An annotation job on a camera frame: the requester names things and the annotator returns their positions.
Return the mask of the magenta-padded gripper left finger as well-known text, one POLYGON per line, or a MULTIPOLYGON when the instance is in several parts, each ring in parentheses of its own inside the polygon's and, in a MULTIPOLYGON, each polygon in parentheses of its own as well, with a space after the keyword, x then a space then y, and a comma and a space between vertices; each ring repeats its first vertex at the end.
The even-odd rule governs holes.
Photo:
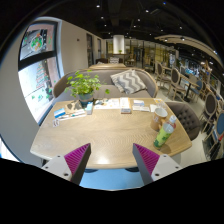
POLYGON ((79 185, 91 154, 91 144, 87 143, 66 155, 56 155, 42 169, 79 185))

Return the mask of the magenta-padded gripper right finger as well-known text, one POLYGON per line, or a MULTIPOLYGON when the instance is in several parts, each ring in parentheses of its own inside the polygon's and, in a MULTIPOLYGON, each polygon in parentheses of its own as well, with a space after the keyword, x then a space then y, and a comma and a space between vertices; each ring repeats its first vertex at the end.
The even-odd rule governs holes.
POLYGON ((167 154, 158 155, 150 149, 136 143, 133 144, 132 153, 145 185, 182 169, 167 154))

